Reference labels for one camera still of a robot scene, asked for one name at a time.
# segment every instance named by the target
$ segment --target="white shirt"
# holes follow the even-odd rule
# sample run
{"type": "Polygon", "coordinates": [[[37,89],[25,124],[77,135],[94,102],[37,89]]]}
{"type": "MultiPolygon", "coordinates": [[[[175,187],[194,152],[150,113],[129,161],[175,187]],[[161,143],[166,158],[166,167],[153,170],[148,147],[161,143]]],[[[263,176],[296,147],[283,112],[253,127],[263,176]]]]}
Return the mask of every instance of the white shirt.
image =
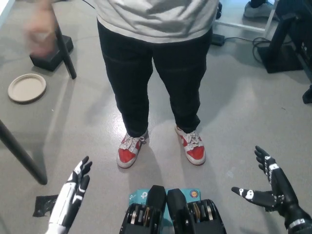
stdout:
{"type": "Polygon", "coordinates": [[[97,19],[110,31],[152,43],[206,34],[219,0],[95,0],[97,19]]]}

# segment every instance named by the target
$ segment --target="table leg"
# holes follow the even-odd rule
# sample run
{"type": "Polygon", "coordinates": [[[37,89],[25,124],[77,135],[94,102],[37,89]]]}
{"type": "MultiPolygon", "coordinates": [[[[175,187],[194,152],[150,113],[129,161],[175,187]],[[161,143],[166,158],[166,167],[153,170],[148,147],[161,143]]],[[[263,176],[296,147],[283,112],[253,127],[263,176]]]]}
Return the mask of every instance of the table leg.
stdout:
{"type": "Polygon", "coordinates": [[[63,39],[63,34],[60,30],[59,23],[58,23],[56,16],[55,16],[55,22],[56,22],[55,34],[57,37],[58,49],[62,53],[63,60],[65,63],[65,66],[68,70],[68,73],[71,75],[72,79],[75,79],[77,77],[77,74],[76,74],[72,59],[70,58],[69,52],[68,52],[67,47],[65,45],[65,42],[63,39]]]}
{"type": "Polygon", "coordinates": [[[29,171],[29,173],[38,181],[39,184],[48,183],[47,175],[40,170],[32,158],[17,142],[12,133],[6,128],[0,120],[0,140],[11,151],[11,153],[20,161],[20,163],[29,171]]]}
{"type": "Polygon", "coordinates": [[[266,39],[267,39],[267,36],[268,36],[268,33],[269,33],[269,29],[270,29],[270,27],[271,27],[271,23],[272,23],[273,17],[274,17],[274,15],[275,15],[275,10],[276,10],[276,8],[277,8],[278,2],[279,2],[279,0],[275,0],[274,5],[273,5],[273,10],[272,10],[271,13],[270,13],[268,22],[267,22],[267,24],[266,24],[266,26],[265,26],[265,29],[264,29],[264,35],[263,35],[263,37],[266,38],[266,39]]]}

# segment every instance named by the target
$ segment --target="black table leg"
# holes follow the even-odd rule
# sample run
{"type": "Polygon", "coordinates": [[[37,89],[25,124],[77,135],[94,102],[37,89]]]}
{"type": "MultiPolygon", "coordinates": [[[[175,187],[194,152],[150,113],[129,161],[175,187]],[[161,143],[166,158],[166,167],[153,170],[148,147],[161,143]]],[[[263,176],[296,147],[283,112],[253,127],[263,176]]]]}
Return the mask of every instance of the black table leg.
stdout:
{"type": "Polygon", "coordinates": [[[77,74],[76,74],[76,71],[75,71],[72,59],[69,56],[69,52],[68,52],[67,47],[65,45],[65,42],[64,42],[64,39],[63,39],[63,35],[62,35],[61,30],[60,30],[59,23],[58,23],[56,17],[55,17],[55,20],[56,20],[56,23],[57,23],[57,28],[55,30],[55,34],[56,34],[57,41],[58,41],[59,51],[63,55],[63,60],[64,60],[64,63],[66,65],[66,68],[68,70],[68,73],[71,75],[72,79],[75,79],[77,77],[77,74]]]}
{"type": "Polygon", "coordinates": [[[11,153],[20,161],[20,163],[29,171],[29,173],[42,185],[48,183],[47,175],[40,170],[32,158],[17,142],[15,137],[6,128],[0,120],[0,139],[11,153]]]}

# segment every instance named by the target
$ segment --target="gray shoe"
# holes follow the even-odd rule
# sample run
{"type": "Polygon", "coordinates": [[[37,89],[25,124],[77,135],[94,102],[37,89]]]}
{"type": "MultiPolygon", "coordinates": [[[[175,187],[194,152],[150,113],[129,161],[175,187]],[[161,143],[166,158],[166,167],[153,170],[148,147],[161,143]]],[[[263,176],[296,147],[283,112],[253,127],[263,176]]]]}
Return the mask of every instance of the gray shoe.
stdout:
{"type": "Polygon", "coordinates": [[[270,13],[273,9],[273,5],[266,2],[258,8],[252,8],[250,1],[245,6],[244,17],[246,18],[269,18],[270,13]]]}

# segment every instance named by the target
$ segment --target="red and white sneaker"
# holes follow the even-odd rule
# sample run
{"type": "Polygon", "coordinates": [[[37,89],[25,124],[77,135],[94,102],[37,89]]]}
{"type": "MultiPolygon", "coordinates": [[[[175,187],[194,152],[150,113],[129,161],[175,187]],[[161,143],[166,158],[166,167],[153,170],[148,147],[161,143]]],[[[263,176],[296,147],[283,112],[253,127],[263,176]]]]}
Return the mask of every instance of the red and white sneaker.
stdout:
{"type": "Polygon", "coordinates": [[[132,137],[128,133],[126,134],[118,149],[117,164],[119,167],[129,168],[134,164],[147,136],[147,131],[140,137],[132,137]]]}
{"type": "Polygon", "coordinates": [[[175,131],[181,138],[185,155],[190,163],[196,166],[204,164],[206,152],[198,132],[195,130],[191,133],[185,133],[177,126],[175,131]]]}

